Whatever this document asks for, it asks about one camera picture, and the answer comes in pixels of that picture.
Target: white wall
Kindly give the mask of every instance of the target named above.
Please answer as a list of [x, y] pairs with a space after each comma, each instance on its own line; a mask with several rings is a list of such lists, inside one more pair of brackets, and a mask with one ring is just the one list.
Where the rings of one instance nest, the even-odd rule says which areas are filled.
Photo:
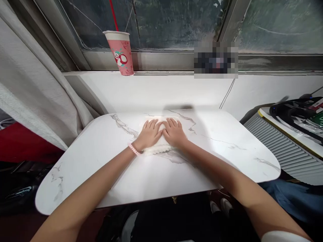
[[[119, 72], [88, 71], [64, 74], [82, 99], [100, 114], [219, 108], [233, 79], [194, 79], [194, 76], [121, 76]], [[222, 107], [237, 120], [252, 108], [288, 97], [299, 98], [323, 86], [323, 76], [239, 75]]]
[[323, 97], [323, 88], [320, 90], [317, 90], [315, 93], [313, 93], [313, 97], [321, 96]]
[[232, 82], [232, 79], [194, 79], [194, 76], [122, 76], [109, 71], [72, 72], [65, 77], [85, 101], [100, 100], [102, 104], [96, 106], [103, 106], [104, 113], [187, 106], [219, 108]]
[[252, 76], [240, 75], [222, 110], [237, 120], [255, 106], [297, 99], [323, 86], [323, 76]]

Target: black cable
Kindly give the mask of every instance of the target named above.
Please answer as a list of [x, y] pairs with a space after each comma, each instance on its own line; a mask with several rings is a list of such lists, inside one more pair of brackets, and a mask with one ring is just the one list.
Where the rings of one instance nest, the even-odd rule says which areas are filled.
[[312, 93], [311, 93], [311, 95], [313, 95], [315, 92], [317, 92], [317, 91], [321, 90], [322, 88], [323, 88], [323, 86], [322, 86], [322, 87], [320, 87], [319, 89], [317, 89], [316, 91], [312, 92]]
[[233, 84], [235, 83], [235, 81], [236, 81], [236, 79], [233, 79], [233, 81], [232, 81], [232, 83], [231, 83], [231, 85], [230, 85], [230, 87], [229, 87], [229, 89], [228, 89], [228, 92], [226, 93], [226, 95], [224, 96], [224, 98], [223, 98], [223, 100], [222, 100], [222, 102], [221, 102], [221, 104], [220, 104], [219, 109], [222, 109], [222, 107], [223, 107], [223, 105], [224, 105], [224, 103], [225, 103], [225, 101], [226, 101], [227, 97], [229, 96], [229, 94], [230, 94], [230, 92], [231, 92], [231, 90], [232, 90], [232, 87], [233, 87]]

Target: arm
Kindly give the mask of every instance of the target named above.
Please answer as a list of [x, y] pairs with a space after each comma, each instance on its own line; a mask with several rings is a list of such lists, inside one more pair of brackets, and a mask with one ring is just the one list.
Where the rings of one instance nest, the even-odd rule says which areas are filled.
[[214, 182], [219, 182], [245, 208], [258, 236], [269, 231], [286, 231], [310, 237], [298, 224], [279, 206], [279, 204], [257, 183], [202, 148], [190, 142], [183, 130], [182, 124], [174, 119], [163, 122], [165, 139], [173, 146], [191, 157], [194, 164], [200, 167]]
[[[161, 123], [156, 124], [157, 121], [145, 123], [140, 135], [132, 143], [137, 151], [142, 151], [159, 140], [161, 131], [158, 132], [158, 129]], [[86, 218], [108, 193], [134, 157], [134, 152], [127, 147], [102, 166], [54, 210], [31, 241], [76, 241]]]

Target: person's left hand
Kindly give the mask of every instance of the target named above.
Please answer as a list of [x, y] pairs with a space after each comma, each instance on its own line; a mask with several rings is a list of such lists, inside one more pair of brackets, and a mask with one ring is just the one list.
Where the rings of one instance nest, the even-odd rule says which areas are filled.
[[142, 151], [145, 148], [151, 147], [157, 143], [159, 138], [162, 136], [163, 130], [159, 131], [159, 127], [162, 125], [161, 122], [156, 124], [158, 119], [153, 119], [150, 122], [145, 122], [144, 127], [138, 138], [132, 143], [133, 147], [137, 151]]

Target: cartoon print on cup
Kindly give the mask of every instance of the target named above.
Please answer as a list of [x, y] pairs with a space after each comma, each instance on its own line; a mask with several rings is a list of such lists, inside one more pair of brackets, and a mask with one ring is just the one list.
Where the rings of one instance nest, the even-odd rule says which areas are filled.
[[130, 50], [130, 43], [129, 41], [121, 41], [121, 44], [123, 45], [125, 50]]
[[114, 49], [112, 49], [113, 55], [114, 55], [114, 59], [115, 62], [117, 62], [118, 66], [123, 67], [125, 64], [127, 64], [128, 59], [127, 57], [123, 54], [123, 52], [121, 52], [122, 49], [120, 49], [120, 51], [114, 51]]

